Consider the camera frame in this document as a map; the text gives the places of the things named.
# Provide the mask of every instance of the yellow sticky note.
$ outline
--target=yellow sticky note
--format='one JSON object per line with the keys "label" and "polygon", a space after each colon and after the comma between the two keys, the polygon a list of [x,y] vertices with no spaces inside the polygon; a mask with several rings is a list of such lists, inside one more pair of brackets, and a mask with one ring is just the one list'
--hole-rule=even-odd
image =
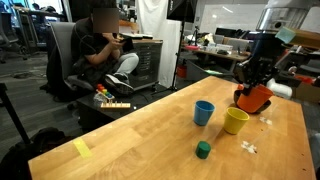
{"label": "yellow sticky note", "polygon": [[83,141],[82,138],[77,138],[73,140],[73,144],[76,146],[80,155],[83,158],[88,158],[92,156],[90,149],[88,148],[88,146],[86,145],[86,143]]}

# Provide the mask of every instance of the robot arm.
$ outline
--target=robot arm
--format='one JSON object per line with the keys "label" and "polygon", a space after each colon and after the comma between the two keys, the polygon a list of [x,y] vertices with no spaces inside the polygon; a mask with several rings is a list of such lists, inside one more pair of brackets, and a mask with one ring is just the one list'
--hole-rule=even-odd
{"label": "robot arm", "polygon": [[282,27],[299,29],[310,9],[320,5],[319,0],[270,0],[262,12],[256,30],[260,33],[254,42],[249,60],[234,69],[235,79],[244,84],[245,95],[252,87],[266,84],[278,73],[275,64],[285,50],[283,41],[275,35]]}

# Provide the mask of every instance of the yellow cup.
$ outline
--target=yellow cup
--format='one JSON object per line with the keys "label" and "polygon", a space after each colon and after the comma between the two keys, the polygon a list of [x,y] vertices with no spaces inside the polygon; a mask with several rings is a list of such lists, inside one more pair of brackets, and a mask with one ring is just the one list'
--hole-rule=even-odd
{"label": "yellow cup", "polygon": [[238,134],[250,116],[241,109],[229,107],[225,116],[223,128],[230,134]]}

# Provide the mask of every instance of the blue cup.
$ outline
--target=blue cup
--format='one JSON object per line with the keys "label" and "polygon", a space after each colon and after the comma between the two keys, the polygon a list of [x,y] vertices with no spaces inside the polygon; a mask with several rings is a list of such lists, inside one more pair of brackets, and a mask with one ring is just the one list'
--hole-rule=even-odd
{"label": "blue cup", "polygon": [[207,101],[197,101],[193,121],[199,126],[207,125],[215,107]]}

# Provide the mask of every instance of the white curtain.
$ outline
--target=white curtain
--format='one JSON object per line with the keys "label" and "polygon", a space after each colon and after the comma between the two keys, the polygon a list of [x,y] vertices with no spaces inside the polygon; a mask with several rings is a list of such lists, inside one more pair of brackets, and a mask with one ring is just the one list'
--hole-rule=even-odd
{"label": "white curtain", "polygon": [[136,0],[140,33],[152,33],[153,39],[163,40],[159,67],[160,84],[171,86],[181,22],[167,20],[168,0]]}

